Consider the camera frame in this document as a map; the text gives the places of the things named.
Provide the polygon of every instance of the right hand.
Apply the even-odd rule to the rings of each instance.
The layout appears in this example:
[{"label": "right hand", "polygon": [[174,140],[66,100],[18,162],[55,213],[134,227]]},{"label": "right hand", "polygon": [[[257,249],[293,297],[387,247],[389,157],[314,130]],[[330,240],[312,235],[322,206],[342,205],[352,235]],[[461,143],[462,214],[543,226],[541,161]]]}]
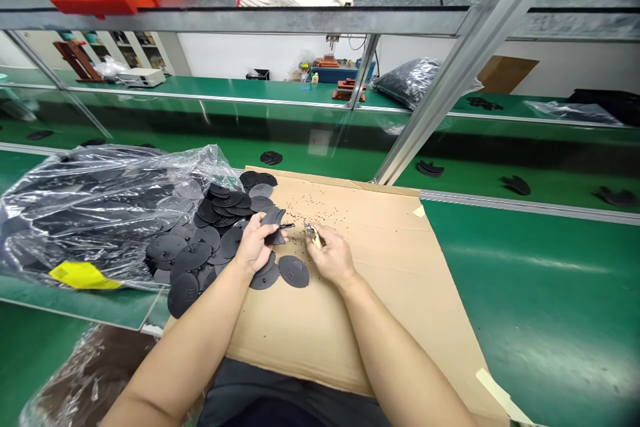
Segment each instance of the right hand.
[{"label": "right hand", "polygon": [[351,249],[344,237],[334,229],[312,222],[320,236],[325,241],[325,246],[319,249],[313,244],[313,240],[307,236],[307,250],[318,267],[320,274],[333,282],[336,287],[342,288],[357,276],[351,258]]}]

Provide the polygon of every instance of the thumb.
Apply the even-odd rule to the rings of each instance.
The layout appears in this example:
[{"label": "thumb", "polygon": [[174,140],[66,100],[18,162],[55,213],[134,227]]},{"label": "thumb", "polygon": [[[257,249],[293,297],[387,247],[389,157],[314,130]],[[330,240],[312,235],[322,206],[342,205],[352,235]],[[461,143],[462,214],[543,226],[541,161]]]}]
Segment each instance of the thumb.
[{"label": "thumb", "polygon": [[271,235],[273,232],[275,232],[276,230],[278,230],[280,228],[280,226],[276,225],[276,224],[267,224],[264,225],[262,227],[260,227],[258,230],[255,231],[255,235],[258,238],[265,238],[268,235]]}]

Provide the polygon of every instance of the cardboard box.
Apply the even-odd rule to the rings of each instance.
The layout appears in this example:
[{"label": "cardboard box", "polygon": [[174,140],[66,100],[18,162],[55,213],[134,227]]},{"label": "cardboard box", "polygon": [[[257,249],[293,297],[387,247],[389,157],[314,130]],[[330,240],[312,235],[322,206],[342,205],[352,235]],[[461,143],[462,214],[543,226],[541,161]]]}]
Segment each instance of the cardboard box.
[{"label": "cardboard box", "polygon": [[274,372],[373,396],[346,307],[319,274],[305,245],[303,220],[334,227],[347,238],[355,266],[391,313],[449,379],[481,426],[506,427],[504,408],[476,373],[488,370],[440,245],[422,214],[419,192],[259,167],[278,186],[271,199],[287,210],[289,243],[310,282],[297,289],[281,278],[249,290],[227,357]]},{"label": "cardboard box", "polygon": [[478,74],[482,93],[511,93],[539,63],[538,60],[492,56]]}]

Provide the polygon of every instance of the white device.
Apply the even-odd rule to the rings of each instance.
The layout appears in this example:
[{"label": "white device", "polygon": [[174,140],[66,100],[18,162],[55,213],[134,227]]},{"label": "white device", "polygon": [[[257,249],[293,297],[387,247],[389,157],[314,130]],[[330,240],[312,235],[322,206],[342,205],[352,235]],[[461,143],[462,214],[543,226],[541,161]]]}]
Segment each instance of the white device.
[{"label": "white device", "polygon": [[165,74],[160,69],[134,68],[118,75],[127,87],[155,87],[165,81]]}]

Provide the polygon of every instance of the tape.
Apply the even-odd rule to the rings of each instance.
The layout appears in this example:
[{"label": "tape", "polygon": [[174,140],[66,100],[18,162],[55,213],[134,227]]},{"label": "tape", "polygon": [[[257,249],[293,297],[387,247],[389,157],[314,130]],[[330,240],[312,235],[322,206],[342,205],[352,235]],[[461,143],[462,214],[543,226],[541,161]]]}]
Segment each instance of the tape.
[{"label": "tape", "polygon": [[505,409],[507,415],[514,422],[519,422],[521,424],[535,425],[527,415],[520,410],[513,401],[511,400],[511,396],[498,385],[498,383],[491,377],[491,374],[488,373],[485,369],[480,369],[475,373],[477,379],[484,385],[484,387],[489,391],[489,393],[498,401],[502,408]]}]

